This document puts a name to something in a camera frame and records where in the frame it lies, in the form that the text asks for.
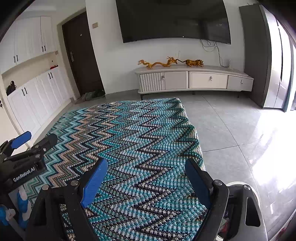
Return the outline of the wall mounted black television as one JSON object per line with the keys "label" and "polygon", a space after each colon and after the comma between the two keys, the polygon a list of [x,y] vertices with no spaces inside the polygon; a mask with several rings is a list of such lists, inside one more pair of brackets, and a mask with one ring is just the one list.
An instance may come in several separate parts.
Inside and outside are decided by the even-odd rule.
{"label": "wall mounted black television", "polygon": [[223,1],[116,1],[123,42],[161,38],[231,44]]}

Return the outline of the golden dragon figurine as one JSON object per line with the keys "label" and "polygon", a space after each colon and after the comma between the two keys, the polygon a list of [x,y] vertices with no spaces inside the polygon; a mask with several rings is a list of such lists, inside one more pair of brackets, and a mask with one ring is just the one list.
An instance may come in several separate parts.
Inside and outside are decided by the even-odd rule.
{"label": "golden dragon figurine", "polygon": [[166,63],[162,63],[162,62],[149,63],[149,62],[144,61],[144,60],[139,60],[137,64],[138,65],[144,65],[146,68],[152,69],[156,65],[160,65],[162,67],[171,67],[172,64],[177,64],[178,63],[177,59],[175,59],[174,57],[169,57],[168,56],[166,59],[167,59]]}

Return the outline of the golden tiger figurine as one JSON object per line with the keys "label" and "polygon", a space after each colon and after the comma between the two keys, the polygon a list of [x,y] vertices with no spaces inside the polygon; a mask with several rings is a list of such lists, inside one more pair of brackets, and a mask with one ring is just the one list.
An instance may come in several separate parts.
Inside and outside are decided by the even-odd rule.
{"label": "golden tiger figurine", "polygon": [[194,67],[194,66],[203,67],[204,66],[204,62],[202,60],[187,59],[187,60],[181,61],[181,60],[177,59],[177,61],[179,61],[181,63],[185,63],[189,67]]}

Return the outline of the grey tall wardrobe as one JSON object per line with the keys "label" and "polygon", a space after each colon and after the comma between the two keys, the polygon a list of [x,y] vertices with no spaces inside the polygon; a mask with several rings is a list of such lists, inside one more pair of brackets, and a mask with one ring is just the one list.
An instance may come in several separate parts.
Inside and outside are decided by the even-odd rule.
{"label": "grey tall wardrobe", "polygon": [[244,71],[253,78],[250,98],[261,108],[283,109],[292,71],[289,36],[264,6],[241,6],[239,11],[244,30]]}

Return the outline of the teal zigzag blanket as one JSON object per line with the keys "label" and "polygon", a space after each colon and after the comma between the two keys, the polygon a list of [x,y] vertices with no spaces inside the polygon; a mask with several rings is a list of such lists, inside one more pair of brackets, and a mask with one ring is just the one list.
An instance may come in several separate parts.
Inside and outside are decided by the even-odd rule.
{"label": "teal zigzag blanket", "polygon": [[65,113],[47,169],[28,181],[31,203],[45,184],[65,186],[103,158],[107,174],[86,214],[100,240],[192,240],[206,208],[185,175],[204,167],[195,127],[178,98],[117,101]]}

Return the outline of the dark brown entrance door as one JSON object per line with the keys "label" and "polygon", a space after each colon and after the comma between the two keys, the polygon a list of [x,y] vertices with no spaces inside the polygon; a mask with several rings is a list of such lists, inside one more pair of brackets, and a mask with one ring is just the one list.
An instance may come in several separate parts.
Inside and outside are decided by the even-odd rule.
{"label": "dark brown entrance door", "polygon": [[62,25],[65,47],[72,74],[81,96],[86,100],[105,96],[90,36],[87,13],[83,12]]}

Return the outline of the white wall cabinets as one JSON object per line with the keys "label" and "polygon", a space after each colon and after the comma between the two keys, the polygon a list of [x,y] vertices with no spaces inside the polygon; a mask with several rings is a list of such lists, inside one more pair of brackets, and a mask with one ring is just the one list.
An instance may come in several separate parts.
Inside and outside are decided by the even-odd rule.
{"label": "white wall cabinets", "polygon": [[71,102],[50,16],[14,21],[1,40],[1,94],[16,131],[32,146]]}

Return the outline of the white round trash bin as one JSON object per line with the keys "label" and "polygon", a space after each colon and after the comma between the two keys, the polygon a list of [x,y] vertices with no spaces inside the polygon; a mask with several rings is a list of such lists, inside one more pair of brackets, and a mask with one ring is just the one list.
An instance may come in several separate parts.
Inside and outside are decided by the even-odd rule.
{"label": "white round trash bin", "polygon": [[218,237],[222,240],[268,240],[255,189],[244,182],[230,182],[229,199]]}

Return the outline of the white tv cabinet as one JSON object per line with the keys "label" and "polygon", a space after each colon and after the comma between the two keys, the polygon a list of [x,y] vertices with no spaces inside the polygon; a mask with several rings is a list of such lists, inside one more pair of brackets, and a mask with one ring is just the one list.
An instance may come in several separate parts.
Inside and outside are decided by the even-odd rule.
{"label": "white tv cabinet", "polygon": [[249,91],[253,87],[254,78],[235,69],[186,65],[161,67],[152,69],[145,67],[135,70],[138,77],[141,96],[150,93],[180,91]]}

